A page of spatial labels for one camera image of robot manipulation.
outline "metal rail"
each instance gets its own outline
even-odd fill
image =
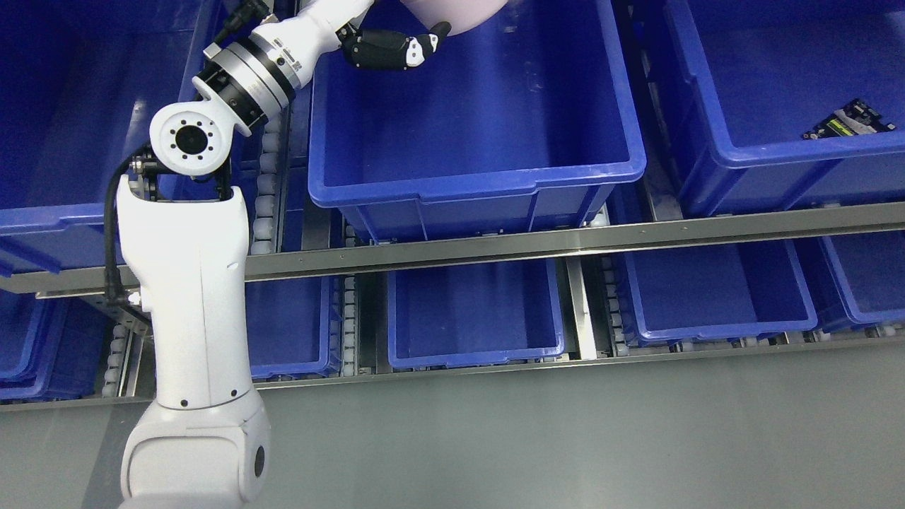
[[[905,202],[265,254],[248,258],[245,280],[362,274],[891,230],[905,230]],[[120,270],[126,286],[137,284],[126,266]],[[102,267],[0,278],[0,289],[38,293],[39,298],[98,295],[102,288]]]

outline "screw hole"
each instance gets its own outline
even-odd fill
[[[258,447],[254,454],[254,476],[260,477],[264,473],[264,447]]]

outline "white roller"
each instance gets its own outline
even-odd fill
[[[277,156],[279,154],[275,152],[264,152],[261,154],[261,158],[258,159],[258,162],[261,163],[261,173],[277,172]]]
[[[271,246],[270,241],[263,240],[252,244],[252,249],[251,251],[249,251],[249,255],[269,255],[272,252],[273,246]]]
[[[270,240],[273,238],[273,218],[260,217],[254,220],[252,226],[254,238],[257,240]]]
[[[126,349],[126,338],[117,338],[110,342],[110,353],[119,353]]]
[[[100,390],[102,398],[115,398],[117,396],[117,387],[115,383],[109,383]]]
[[[254,214],[258,217],[273,217],[277,199],[274,195],[264,195],[254,200]]]
[[[277,194],[277,176],[272,173],[265,173],[258,176],[258,194],[259,195],[275,195]]]
[[[264,152],[280,151],[280,135],[275,132],[267,132],[261,136],[261,147]]]
[[[104,381],[112,383],[119,379],[119,368],[110,368],[104,371]]]
[[[122,353],[111,353],[107,357],[107,365],[111,368],[119,368],[122,366],[123,358],[124,356]]]
[[[264,132],[280,132],[282,128],[282,117],[274,117],[264,126]]]

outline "pink object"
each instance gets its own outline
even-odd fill
[[[412,14],[430,28],[441,21],[452,25],[450,35],[468,32],[484,23],[508,0],[401,0]]]

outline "electronic component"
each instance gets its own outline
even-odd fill
[[[812,130],[803,135],[803,138],[839,138],[890,132],[896,129],[894,124],[882,122],[882,118],[883,116],[868,106],[866,102],[855,99],[815,125]]]

